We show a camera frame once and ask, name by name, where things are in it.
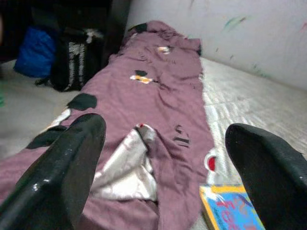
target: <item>white mattress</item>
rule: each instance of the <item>white mattress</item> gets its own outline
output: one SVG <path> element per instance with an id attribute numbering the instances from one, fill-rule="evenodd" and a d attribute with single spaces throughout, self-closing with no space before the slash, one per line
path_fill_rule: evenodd
<path id="1" fill-rule="evenodd" d="M 307 92 L 204 58 L 201 62 L 203 99 L 215 142 L 211 154 L 217 156 L 217 173 L 209 174 L 209 183 L 241 183 L 224 144 L 225 132 L 233 123 L 263 128 L 299 152 L 307 152 Z"/>

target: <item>blue bag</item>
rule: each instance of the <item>blue bag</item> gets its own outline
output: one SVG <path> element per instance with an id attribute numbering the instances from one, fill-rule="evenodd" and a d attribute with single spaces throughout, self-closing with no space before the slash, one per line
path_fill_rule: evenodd
<path id="1" fill-rule="evenodd" d="M 34 78 L 48 77 L 55 58 L 55 36 L 54 32 L 30 26 L 20 46 L 15 71 Z"/>

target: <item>black bag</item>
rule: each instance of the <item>black bag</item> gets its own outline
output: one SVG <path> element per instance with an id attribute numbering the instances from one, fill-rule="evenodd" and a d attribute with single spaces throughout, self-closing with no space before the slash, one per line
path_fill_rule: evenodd
<path id="1" fill-rule="evenodd" d="M 57 44 L 55 62 L 48 80 L 60 92 L 81 90 L 101 67 L 103 36 L 97 30 L 66 28 Z"/>

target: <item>book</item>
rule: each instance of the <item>book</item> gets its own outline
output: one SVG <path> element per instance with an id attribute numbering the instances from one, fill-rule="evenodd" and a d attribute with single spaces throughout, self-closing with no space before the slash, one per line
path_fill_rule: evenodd
<path id="1" fill-rule="evenodd" d="M 210 230 L 265 229 L 243 185 L 203 185 L 200 196 Z"/>

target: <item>white wall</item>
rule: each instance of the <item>white wall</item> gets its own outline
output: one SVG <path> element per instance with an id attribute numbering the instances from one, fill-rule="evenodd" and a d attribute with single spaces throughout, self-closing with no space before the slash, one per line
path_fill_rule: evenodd
<path id="1" fill-rule="evenodd" d="M 161 20 L 203 56 L 307 89 L 307 0 L 133 0 L 127 27 Z"/>

